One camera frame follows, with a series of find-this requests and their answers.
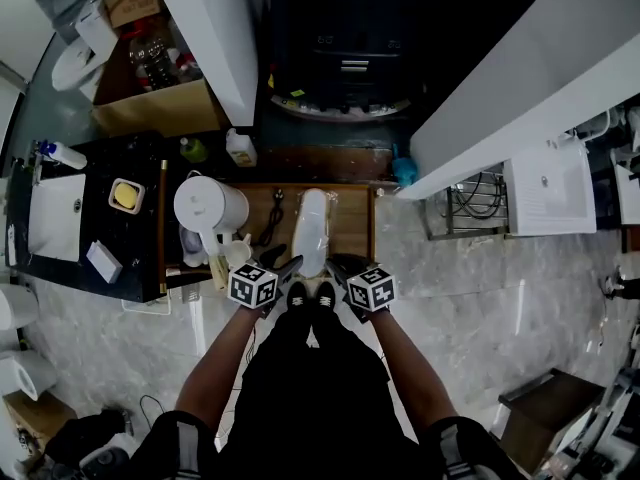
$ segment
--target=white bottle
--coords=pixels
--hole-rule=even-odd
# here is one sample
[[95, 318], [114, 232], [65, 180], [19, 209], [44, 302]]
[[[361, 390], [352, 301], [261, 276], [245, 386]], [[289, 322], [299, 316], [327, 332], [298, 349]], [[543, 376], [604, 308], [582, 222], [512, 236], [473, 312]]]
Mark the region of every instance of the white bottle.
[[238, 167], [255, 167], [258, 163], [258, 153], [253, 147], [251, 137], [238, 135], [235, 128], [227, 132], [227, 153]]
[[60, 142], [53, 142], [47, 144], [47, 155], [60, 163], [73, 167], [74, 169], [84, 169], [87, 165], [87, 157], [82, 153], [61, 144]]

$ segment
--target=marble tile floor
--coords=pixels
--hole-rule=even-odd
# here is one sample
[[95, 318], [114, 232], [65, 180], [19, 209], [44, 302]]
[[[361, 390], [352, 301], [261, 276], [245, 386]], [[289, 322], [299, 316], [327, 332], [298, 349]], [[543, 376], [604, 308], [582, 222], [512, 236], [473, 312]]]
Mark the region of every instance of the marble tile floor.
[[[552, 367], [606, 385], [626, 355], [638, 303], [605, 301], [598, 288], [599, 278], [616, 264], [629, 277], [640, 277], [640, 254], [621, 254], [618, 232], [429, 242], [418, 205], [382, 197], [376, 203], [376, 248], [378, 261], [398, 278], [396, 318], [440, 374], [458, 411], [487, 428], [504, 420], [504, 414], [497, 418], [500, 393]], [[178, 304], [170, 316], [156, 316], [125, 313], [118, 300], [30, 281], [41, 317], [26, 336], [58, 370], [54, 394], [80, 416], [111, 403], [131, 409], [139, 437], [148, 432], [140, 397], [148, 394], [173, 407], [199, 348], [213, 341], [235, 309], [210, 283], [203, 283], [195, 310]], [[259, 321], [256, 347], [283, 306]], [[344, 304], [337, 312], [381, 353], [370, 324], [361, 325]], [[237, 387], [245, 367], [243, 361]], [[237, 394], [223, 417], [222, 444]], [[393, 387], [392, 395], [412, 436]], [[144, 406], [153, 422], [159, 409], [148, 399]]]

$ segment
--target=person's right arm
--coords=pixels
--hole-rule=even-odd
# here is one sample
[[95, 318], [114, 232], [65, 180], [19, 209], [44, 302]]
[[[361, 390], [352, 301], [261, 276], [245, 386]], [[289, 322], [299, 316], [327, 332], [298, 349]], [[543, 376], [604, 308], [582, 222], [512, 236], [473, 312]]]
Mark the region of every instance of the person's right arm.
[[416, 435], [423, 435], [438, 420], [457, 416], [440, 377], [391, 313], [376, 311], [369, 320]]

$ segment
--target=brown wooden board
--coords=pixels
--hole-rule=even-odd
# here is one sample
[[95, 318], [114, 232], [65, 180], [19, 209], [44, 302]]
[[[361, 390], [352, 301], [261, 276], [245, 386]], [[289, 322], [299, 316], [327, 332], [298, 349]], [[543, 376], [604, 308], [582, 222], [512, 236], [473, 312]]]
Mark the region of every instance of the brown wooden board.
[[[232, 186], [241, 190], [249, 201], [249, 219], [240, 234], [244, 236], [251, 233], [252, 242], [256, 242], [267, 227], [274, 205], [274, 190], [280, 188], [284, 192], [281, 205], [284, 217], [267, 248], [287, 245], [287, 251], [276, 263], [277, 267], [291, 259], [291, 243], [300, 201], [304, 191], [310, 188], [319, 188], [335, 195], [329, 210], [329, 254], [358, 254], [371, 260], [375, 257], [374, 194], [366, 185], [239, 183]], [[256, 247], [254, 257], [260, 252]]]

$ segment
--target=plastic bottle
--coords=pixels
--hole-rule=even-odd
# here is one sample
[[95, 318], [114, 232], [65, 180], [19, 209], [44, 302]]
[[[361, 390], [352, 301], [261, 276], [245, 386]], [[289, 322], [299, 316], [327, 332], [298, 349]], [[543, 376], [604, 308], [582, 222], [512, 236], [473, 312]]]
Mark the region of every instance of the plastic bottle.
[[227, 132], [227, 153], [238, 167], [255, 167], [258, 163], [258, 153], [253, 147], [251, 137], [238, 135], [235, 128]]
[[87, 166], [87, 157], [82, 153], [61, 144], [60, 142], [46, 143], [44, 153], [60, 163], [73, 167], [74, 169], [84, 169]]
[[123, 38], [131, 38], [129, 59], [136, 76], [146, 91], [156, 91], [178, 85], [178, 68], [169, 51], [174, 50], [171, 35], [157, 19], [141, 19], [134, 22], [135, 30]]
[[199, 164], [209, 158], [209, 150], [199, 139], [180, 139], [180, 154], [192, 164]]

